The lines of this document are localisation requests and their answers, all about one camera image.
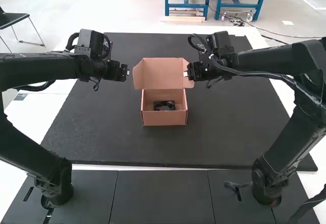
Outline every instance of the caster wheel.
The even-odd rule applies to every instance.
[[[253,21],[253,16],[250,13],[247,14],[247,21],[248,22]]]
[[[225,21],[225,16],[226,16],[226,13],[224,13],[221,17],[221,21]]]

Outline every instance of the chair leg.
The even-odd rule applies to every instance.
[[[43,42],[43,40],[42,40],[42,38],[41,38],[40,34],[38,33],[37,29],[35,28],[35,26],[34,26],[34,24],[33,24],[32,20],[31,20],[31,18],[29,18],[29,19],[30,19],[30,22],[32,23],[32,26],[34,27],[34,29],[35,29],[35,31],[36,31],[36,33],[37,33],[37,35],[39,36],[39,38],[40,38],[40,40],[41,40],[42,44],[39,44],[39,43],[34,43],[34,42],[26,42],[26,41],[22,41],[22,40],[19,40],[19,39],[17,38],[16,32],[15,32],[15,30],[14,30],[14,27],[13,27],[13,26],[11,26],[11,28],[12,28],[12,30],[13,30],[13,32],[14,32],[14,34],[15,34],[16,40],[17,40],[18,42],[20,42],[20,43],[33,44],[33,45],[38,45],[38,46],[42,46],[42,47],[45,47],[45,44],[44,44],[44,42]]]
[[[9,49],[9,51],[12,53],[12,51],[10,50],[10,48],[8,47],[8,45],[5,43],[5,41],[2,39],[1,36],[0,36],[0,39],[3,41],[3,43],[5,44],[5,46]]]

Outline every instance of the black chair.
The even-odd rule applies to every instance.
[[[22,41],[22,40],[18,40],[17,38],[17,35],[15,33],[15,30],[14,30],[14,27],[12,27],[14,24],[24,20],[28,18],[30,20],[30,22],[32,23],[37,35],[39,36],[42,44],[38,44],[38,43],[34,43],[34,42],[25,42],[25,41]],[[3,30],[7,27],[10,27],[12,28],[14,34],[15,34],[15,37],[16,37],[16,40],[18,42],[21,42],[21,43],[27,43],[27,44],[34,44],[34,45],[38,45],[38,46],[42,46],[42,47],[45,47],[45,44],[40,36],[40,34],[38,33],[37,29],[35,28],[31,18],[30,18],[30,15],[29,14],[18,14],[18,13],[5,13],[2,8],[0,7],[0,30]],[[2,37],[0,36],[0,39],[4,42],[5,46],[9,49],[10,52],[12,52],[10,50],[10,48],[8,47],[8,45],[5,43],[5,41],[2,39]]]

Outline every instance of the table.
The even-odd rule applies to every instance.
[[[228,31],[232,35],[246,35],[253,48],[265,48],[266,42],[259,32],[253,27],[226,27],[226,26],[174,26],[160,23],[156,26],[122,26],[121,29],[108,26],[94,26],[99,32],[128,32],[128,33],[214,33],[218,31]],[[67,39],[60,43],[56,50],[63,49]],[[292,114],[294,108],[294,92],[280,81],[271,80],[271,83],[278,93],[285,109]],[[47,90],[41,93],[32,93],[20,101],[13,101],[5,110],[16,128],[29,136],[37,143],[41,143],[53,120],[70,93],[75,80],[57,81]],[[316,162],[319,171],[316,173],[299,173],[299,177],[307,192],[308,197],[313,197],[319,193],[323,184],[326,183],[326,161],[323,152],[326,152],[326,139],[323,139],[312,151],[311,155]],[[109,165],[73,165],[75,170],[179,170],[176,168],[167,169],[163,167],[130,167],[130,166],[109,166]],[[8,210],[11,202],[15,198],[26,174],[0,162],[0,187],[3,189],[0,196],[0,219]],[[326,223],[326,202],[315,207],[316,215],[321,224]]]

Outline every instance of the box lid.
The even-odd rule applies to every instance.
[[[143,58],[133,69],[135,89],[193,88],[195,83],[183,77],[189,62],[183,58]]]

